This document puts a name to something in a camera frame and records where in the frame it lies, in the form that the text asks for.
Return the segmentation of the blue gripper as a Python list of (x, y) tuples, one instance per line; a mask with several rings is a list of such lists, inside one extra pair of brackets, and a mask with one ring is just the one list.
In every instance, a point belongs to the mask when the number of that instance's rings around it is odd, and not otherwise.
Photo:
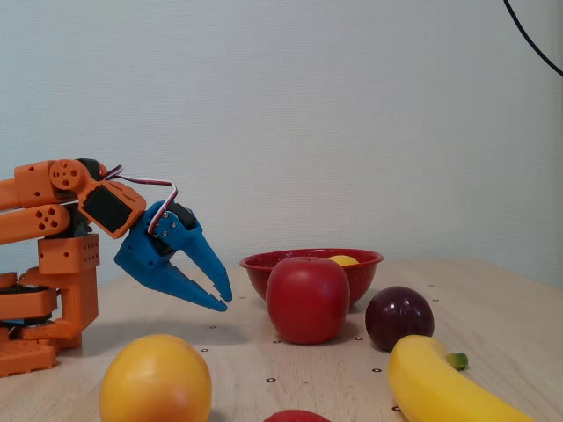
[[(232, 301), (229, 277), (193, 211), (174, 202), (160, 218), (155, 234), (148, 232), (152, 218), (163, 204), (162, 201), (154, 203), (133, 225), (114, 258), (115, 263), (149, 289), (206, 309), (226, 311), (225, 303)], [(178, 251), (183, 251), (212, 281), (221, 300), (171, 263)]]

